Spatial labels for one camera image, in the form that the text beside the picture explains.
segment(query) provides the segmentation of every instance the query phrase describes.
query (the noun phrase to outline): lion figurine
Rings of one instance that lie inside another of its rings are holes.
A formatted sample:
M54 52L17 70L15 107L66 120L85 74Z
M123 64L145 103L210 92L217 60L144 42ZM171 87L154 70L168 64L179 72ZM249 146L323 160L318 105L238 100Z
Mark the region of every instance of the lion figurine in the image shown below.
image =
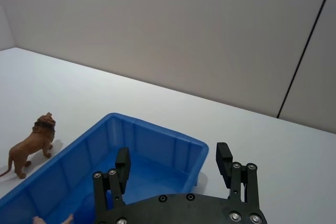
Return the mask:
M21 179L26 177L26 174L22 172L23 167L27 167L31 164L31 161L27 161L30 154L43 151L43 155L46 158L51 157L51 153L48 152L52 148L52 141L55 137L55 120L51 117L51 113L40 116L34 124L33 131L22 142L18 143L9 150L8 157L8 170L0 175L0 177L9 173L12 169L12 162L14 162L15 173Z

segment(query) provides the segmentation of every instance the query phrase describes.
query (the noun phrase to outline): black vertical line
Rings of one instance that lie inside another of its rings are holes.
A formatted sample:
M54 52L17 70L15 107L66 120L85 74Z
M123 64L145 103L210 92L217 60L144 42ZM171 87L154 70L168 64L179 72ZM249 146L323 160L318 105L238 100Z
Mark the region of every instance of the black vertical line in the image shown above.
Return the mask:
M309 41L310 41L310 39L311 39L311 36L312 36L312 34L313 34L314 30L315 30L316 24L317 24L317 22L318 22L318 20L319 20L319 18L320 18L321 12L322 12L322 10L323 10L323 8L324 8L324 5L325 5L326 1L327 1L327 0L323 0L323 2L322 2L322 5L321 5L321 7L320 7L320 10L319 10L319 12L317 13L317 16L316 16L315 22L314 22L314 24L313 24L313 26L312 26L312 28L311 28L311 30L310 30L310 34L309 34L309 36L308 36L308 39L307 39L307 41L306 41L305 47L303 48L303 51L302 51L302 54L301 54L300 60L299 60L299 62L298 62L298 65L296 66L295 72L294 72L294 74L293 74L293 77L292 77L292 79L291 79L291 81L290 81L290 84L289 84L289 87L288 87L288 89L287 89L287 92L286 92L285 98L284 98L284 99L283 99L283 101L282 101L282 104L281 104L281 107L280 107L279 113L278 113L278 115L277 115L277 118L279 118L279 117L280 117L280 114L281 114L281 112L282 112L282 108L283 108L283 107L284 107L284 105L285 105L285 102L286 102L287 96L288 96L288 94L289 94L289 91L290 91L290 89L291 89L291 87L292 87L292 85L293 85L293 82L294 82L295 76L296 76L296 74L297 74L297 72L298 72L298 69L299 69L299 67L300 67L300 65L301 65L301 62L302 62L303 56L304 56L304 55L305 55L305 53L306 53L306 50L307 50L307 47L308 47Z

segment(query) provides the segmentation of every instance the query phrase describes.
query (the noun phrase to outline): blue plastic bin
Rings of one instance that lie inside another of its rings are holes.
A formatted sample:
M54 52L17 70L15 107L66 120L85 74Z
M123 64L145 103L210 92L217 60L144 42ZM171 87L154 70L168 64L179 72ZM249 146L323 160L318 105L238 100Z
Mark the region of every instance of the blue plastic bin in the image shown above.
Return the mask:
M126 204L190 192L208 153L205 143L179 132L108 114L0 199L0 223L30 224L40 216L60 224L92 194L92 173L113 168L118 149L125 146L132 164Z

